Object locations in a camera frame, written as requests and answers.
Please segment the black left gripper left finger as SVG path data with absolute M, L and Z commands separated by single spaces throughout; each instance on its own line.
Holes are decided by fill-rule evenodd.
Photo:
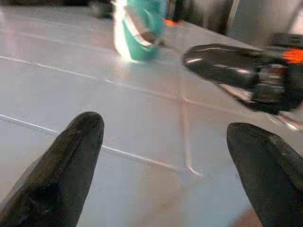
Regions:
M 104 129 L 99 113 L 77 115 L 1 201 L 1 226 L 77 226 L 93 180 Z

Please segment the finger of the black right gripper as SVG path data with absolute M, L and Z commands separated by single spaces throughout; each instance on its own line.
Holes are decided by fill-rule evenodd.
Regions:
M 184 65 L 233 65 L 256 61 L 262 51 L 224 44 L 204 44 L 189 48 L 182 55 Z
M 233 87 L 252 88 L 258 82 L 258 75 L 244 69 L 233 68 L 221 64 L 197 63 L 186 64 L 186 68 L 202 79 L 217 84 Z

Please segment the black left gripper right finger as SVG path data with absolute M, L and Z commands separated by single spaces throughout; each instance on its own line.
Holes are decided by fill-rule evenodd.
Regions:
M 229 153 L 264 227 L 303 225 L 303 158 L 280 136 L 245 122 L 227 127 Z

